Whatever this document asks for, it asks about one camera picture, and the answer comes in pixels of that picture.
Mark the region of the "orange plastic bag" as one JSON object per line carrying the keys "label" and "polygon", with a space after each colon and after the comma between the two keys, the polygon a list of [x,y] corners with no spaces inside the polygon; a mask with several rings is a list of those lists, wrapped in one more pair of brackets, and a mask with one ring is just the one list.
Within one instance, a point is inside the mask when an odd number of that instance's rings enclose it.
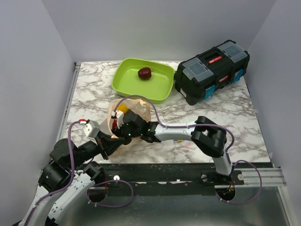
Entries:
{"label": "orange plastic bag", "polygon": [[151,113],[149,105],[141,99],[125,99],[121,103],[117,99],[111,102],[107,118],[100,125],[100,131],[111,136],[111,138],[118,138],[115,135],[115,129],[112,129],[111,112],[116,111],[120,104],[125,104],[129,108],[129,111],[124,115],[122,126],[138,129],[141,133],[140,137],[136,137],[132,141],[144,137],[145,129],[151,121]]}

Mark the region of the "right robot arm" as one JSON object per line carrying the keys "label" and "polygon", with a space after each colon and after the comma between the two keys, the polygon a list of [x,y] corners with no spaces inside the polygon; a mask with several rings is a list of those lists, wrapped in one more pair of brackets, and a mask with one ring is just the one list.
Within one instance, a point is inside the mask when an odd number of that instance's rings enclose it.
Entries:
{"label": "right robot arm", "polygon": [[126,140],[139,137],[147,143],[164,142],[168,140],[184,140],[193,142],[205,155],[211,157],[216,168],[217,181],[223,185],[233,180],[232,165],[227,151],[225,127],[215,124],[205,116],[199,116],[191,123],[163,124],[159,121],[146,121],[140,115],[129,110],[126,113],[116,111],[112,118],[112,132]]}

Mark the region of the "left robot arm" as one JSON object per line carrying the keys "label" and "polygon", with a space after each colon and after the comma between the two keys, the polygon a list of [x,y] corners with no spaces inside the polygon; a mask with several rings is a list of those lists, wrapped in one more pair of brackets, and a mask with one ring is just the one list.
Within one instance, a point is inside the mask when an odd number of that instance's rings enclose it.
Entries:
{"label": "left robot arm", "polygon": [[52,161],[44,167],[38,181],[35,198],[18,226],[57,226],[63,214],[80,196],[94,186],[104,188],[106,197],[110,183],[104,168],[95,161],[85,161],[102,154],[114,153],[125,140],[99,132],[96,141],[76,147],[70,137],[59,140],[50,154]]}

